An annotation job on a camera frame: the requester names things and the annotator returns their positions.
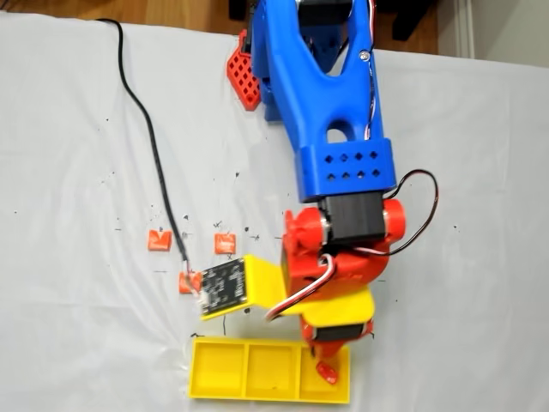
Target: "black circuit board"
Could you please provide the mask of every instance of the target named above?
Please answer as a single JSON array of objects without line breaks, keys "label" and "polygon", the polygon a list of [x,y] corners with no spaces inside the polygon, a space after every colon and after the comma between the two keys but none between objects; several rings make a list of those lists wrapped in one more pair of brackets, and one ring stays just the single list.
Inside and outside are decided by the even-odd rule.
[{"label": "black circuit board", "polygon": [[233,260],[203,271],[202,293],[207,295],[202,306],[203,315],[211,315],[246,302],[244,260]]}]

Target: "yellow tray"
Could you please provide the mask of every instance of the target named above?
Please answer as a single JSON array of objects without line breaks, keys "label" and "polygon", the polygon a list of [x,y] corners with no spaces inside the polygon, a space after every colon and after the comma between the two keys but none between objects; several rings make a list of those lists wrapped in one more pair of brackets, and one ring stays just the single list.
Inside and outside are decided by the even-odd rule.
[{"label": "yellow tray", "polygon": [[189,397],[349,403],[349,348],[334,358],[339,379],[330,385],[306,344],[294,341],[198,337],[193,342]]}]

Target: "table surface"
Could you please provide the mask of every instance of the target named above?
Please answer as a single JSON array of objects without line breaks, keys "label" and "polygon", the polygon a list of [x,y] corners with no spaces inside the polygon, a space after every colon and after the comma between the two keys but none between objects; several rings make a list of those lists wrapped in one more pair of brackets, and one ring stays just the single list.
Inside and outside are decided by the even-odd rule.
[{"label": "table surface", "polygon": [[[282,213],[300,208],[293,153],[226,80],[236,39],[124,30],[193,267],[227,260],[218,223],[238,255],[278,261]],[[178,295],[175,247],[146,250],[168,222],[117,36],[0,14],[0,409],[324,410],[187,399],[190,335],[222,335],[223,320],[199,323]],[[352,404],[326,410],[548,410],[549,71],[379,51],[377,72],[397,174],[432,170],[440,205],[372,283],[376,335],[352,345]],[[421,178],[403,190],[408,234],[431,196]],[[296,319],[263,314],[227,316],[227,335],[299,338]]]}]

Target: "wooden floor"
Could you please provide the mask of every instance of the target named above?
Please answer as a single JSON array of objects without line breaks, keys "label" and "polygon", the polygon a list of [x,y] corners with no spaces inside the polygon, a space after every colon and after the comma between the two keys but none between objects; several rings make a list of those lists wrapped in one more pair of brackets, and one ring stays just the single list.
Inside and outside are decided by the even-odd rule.
[{"label": "wooden floor", "polygon": [[[244,22],[228,19],[227,0],[9,0],[6,10],[81,19],[109,17],[138,24],[230,34],[237,34],[246,27]],[[406,42],[391,39],[394,19],[395,15],[391,14],[377,15],[377,48],[437,54],[435,7],[429,10]]]}]

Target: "blue bracket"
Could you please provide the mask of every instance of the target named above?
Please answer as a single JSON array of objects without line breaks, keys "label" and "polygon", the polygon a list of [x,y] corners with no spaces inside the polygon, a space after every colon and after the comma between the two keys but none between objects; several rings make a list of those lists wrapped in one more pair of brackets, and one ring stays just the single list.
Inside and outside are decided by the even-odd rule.
[{"label": "blue bracket", "polygon": [[[396,185],[395,165],[390,140],[383,136],[378,93],[370,138],[365,139],[372,76],[377,90],[373,54],[364,58],[371,50],[366,0],[353,2],[347,24],[349,48],[339,76],[326,72],[341,38],[331,40],[333,27],[320,30],[300,29],[295,0],[260,0],[254,14],[252,70],[262,79],[266,119],[281,118],[286,126],[295,153],[299,198],[308,203],[332,195],[389,191]],[[322,55],[314,56],[304,41],[307,36],[321,46],[328,41]],[[347,141],[328,142],[330,129],[341,130]]]}]

